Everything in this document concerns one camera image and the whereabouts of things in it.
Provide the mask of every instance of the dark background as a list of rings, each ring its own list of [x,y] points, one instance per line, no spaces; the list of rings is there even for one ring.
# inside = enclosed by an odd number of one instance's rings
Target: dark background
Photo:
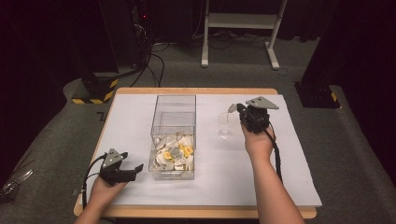
[[[279,4],[276,0],[253,2],[248,6],[242,1],[212,1],[212,4],[218,6],[214,6],[215,11],[258,13],[261,4],[267,4],[265,10],[269,11],[276,11]],[[188,4],[191,20],[179,25],[192,27],[189,30],[193,31],[200,2]],[[317,78],[332,74],[325,83],[343,88],[373,151],[396,183],[396,147],[391,142],[396,134],[393,11],[389,0],[289,1],[278,37],[300,36],[303,41],[322,37],[309,66]],[[1,185],[37,134],[66,103],[63,86],[80,77],[71,27],[67,26],[68,16],[61,1],[0,3],[3,96],[0,156],[5,161],[1,163]],[[100,28],[101,23],[92,21],[92,27]]]

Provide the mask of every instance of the clear plastic box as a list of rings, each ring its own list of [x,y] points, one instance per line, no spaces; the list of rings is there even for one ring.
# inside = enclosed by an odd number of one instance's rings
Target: clear plastic box
[[[148,169],[156,180],[194,179],[195,95],[158,95]]]

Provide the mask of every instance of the human hand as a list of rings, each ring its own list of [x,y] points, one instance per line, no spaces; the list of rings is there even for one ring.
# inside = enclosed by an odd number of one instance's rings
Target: human hand
[[[241,123],[241,127],[242,133],[245,136],[245,148],[250,159],[252,161],[269,161],[273,151],[273,144],[268,135],[265,132],[251,133],[243,123]],[[268,127],[266,131],[275,138],[272,128]]]
[[[127,184],[128,182],[124,182],[110,186],[100,176],[96,177],[87,206],[95,206],[95,209],[103,212]]]

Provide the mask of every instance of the wire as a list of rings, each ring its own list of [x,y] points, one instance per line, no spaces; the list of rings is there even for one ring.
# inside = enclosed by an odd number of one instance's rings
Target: wire
[[[99,173],[89,175],[89,176],[87,176],[87,179],[89,179],[89,178],[90,178],[91,176],[93,176],[93,175],[99,175]]]
[[[142,31],[144,32],[144,36],[147,36],[146,34],[146,29],[143,28],[143,26],[135,24],[134,27],[137,27],[136,29],[136,36],[140,36],[140,34],[142,33]]]
[[[148,59],[146,60],[146,62],[143,65],[142,71],[139,73],[139,75],[137,76],[137,78],[134,80],[134,82],[131,84],[130,87],[132,87],[134,84],[136,84],[136,82],[139,80],[139,78],[142,76],[142,74],[145,72],[146,68],[149,65],[149,60],[151,59],[151,54],[148,55]]]
[[[274,127],[273,127],[273,125],[272,125],[271,122],[270,122],[270,126],[271,126],[271,129],[272,129],[273,132],[274,132],[274,137],[272,137],[271,134],[269,134],[267,130],[264,129],[263,131],[267,134],[267,136],[268,136],[268,137],[270,138],[270,140],[271,140],[271,143],[273,144],[274,153],[275,153],[276,173],[277,173],[277,176],[279,176],[280,181],[282,181],[282,183],[283,183],[282,172],[281,172],[281,170],[280,170],[279,147],[278,147],[277,144],[276,144],[276,140],[275,140],[275,130],[274,130]]]
[[[155,76],[154,72],[153,72],[153,71],[151,70],[151,68],[149,67],[149,62],[151,61],[151,56],[154,56],[154,57],[160,59],[160,60],[161,60],[161,63],[163,64],[163,68],[162,68],[162,71],[161,71],[160,79],[158,79],[158,78]],[[131,84],[130,87],[132,87],[132,86],[139,80],[139,78],[142,76],[143,72],[146,71],[147,68],[148,68],[148,70],[151,72],[152,78],[154,79],[154,86],[157,86],[157,83],[158,83],[158,87],[161,87],[161,82],[162,82],[162,80],[163,80],[163,71],[164,71],[164,69],[165,69],[165,63],[163,62],[163,59],[162,59],[160,56],[158,56],[158,55],[156,55],[156,54],[153,54],[153,53],[150,53],[150,55],[148,56],[148,60],[147,60],[147,62],[145,63],[144,69],[140,72],[140,74],[137,76],[137,78],[134,80],[134,82]]]
[[[219,7],[219,13],[222,11],[222,6],[223,6],[224,0],[221,0],[221,5]]]
[[[152,79],[154,80],[154,86],[157,86],[157,83],[160,83],[158,78],[154,75],[154,72],[151,70],[151,68],[148,66],[148,70],[151,72]]]
[[[87,180],[90,177],[89,174],[90,174],[91,168],[96,164],[97,161],[104,160],[106,158],[106,156],[107,156],[107,153],[105,153],[103,156],[96,158],[96,160],[94,160],[91,163],[90,167],[87,170],[87,173],[84,176],[84,183],[82,184],[82,188],[81,188],[81,190],[82,190],[82,209],[85,209],[85,207],[87,206]]]
[[[212,49],[227,49],[227,48],[229,48],[233,44],[233,37],[228,32],[226,34],[227,34],[226,36],[228,36],[227,39],[221,39],[221,38],[216,37],[216,36],[223,36],[223,35],[213,35],[213,36],[218,41],[230,41],[230,43],[227,46],[225,46],[223,48],[218,48],[218,47],[215,47],[215,46],[210,45],[210,44],[208,44],[208,46],[211,47]]]
[[[192,37],[192,40],[199,39],[199,38],[203,37],[204,35],[205,35],[205,34],[193,36],[193,37]]]
[[[163,64],[163,70],[165,70],[165,63],[163,62],[163,59],[156,54],[151,54],[151,55],[161,60],[161,63]],[[160,80],[158,82],[158,87],[161,87],[161,81],[163,80],[163,70],[161,71]]]
[[[201,14],[199,15],[199,20],[198,20],[198,25],[197,25],[197,29],[195,30],[194,34],[192,35],[192,38],[194,38],[194,36],[197,34],[198,30],[199,30],[199,26],[201,25],[201,19],[202,19],[202,14],[203,14],[203,9],[204,9],[204,0],[201,0]]]
[[[262,41],[265,41],[268,39],[269,36],[266,36],[265,38],[258,40],[261,36],[257,35],[256,37],[254,37],[254,39],[252,40],[238,40],[238,39],[233,39],[233,42],[236,44],[255,44],[255,43],[260,43]]]
[[[101,80],[118,79],[118,78],[121,78],[121,77],[128,77],[130,75],[136,74],[137,72],[140,71],[140,69],[141,69],[141,67],[138,67],[138,68],[136,68],[136,69],[134,69],[132,71],[129,71],[129,72],[126,72],[126,73],[123,73],[123,74],[119,74],[119,75],[116,75],[114,77],[101,77]]]

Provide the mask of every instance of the black equipment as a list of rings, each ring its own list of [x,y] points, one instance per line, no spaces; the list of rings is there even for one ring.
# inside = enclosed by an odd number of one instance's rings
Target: black equipment
[[[90,171],[94,164],[99,160],[104,160],[102,163],[99,176],[104,179],[107,184],[114,186],[117,183],[135,181],[136,175],[143,170],[143,165],[135,167],[134,170],[122,171],[120,169],[122,160],[128,157],[128,153],[118,153],[114,148],[111,148],[108,153],[100,156],[94,160],[84,176],[84,183],[82,185],[82,207],[87,206],[87,179],[90,177]]]
[[[134,170],[122,171],[120,169],[122,160],[127,157],[127,152],[119,154],[114,148],[111,148],[102,163],[99,176],[111,186],[120,182],[135,181],[136,175],[143,170],[143,164],[135,167]]]
[[[260,133],[268,128],[270,124],[270,115],[266,108],[256,108],[248,105],[237,104],[239,119],[251,133]]]

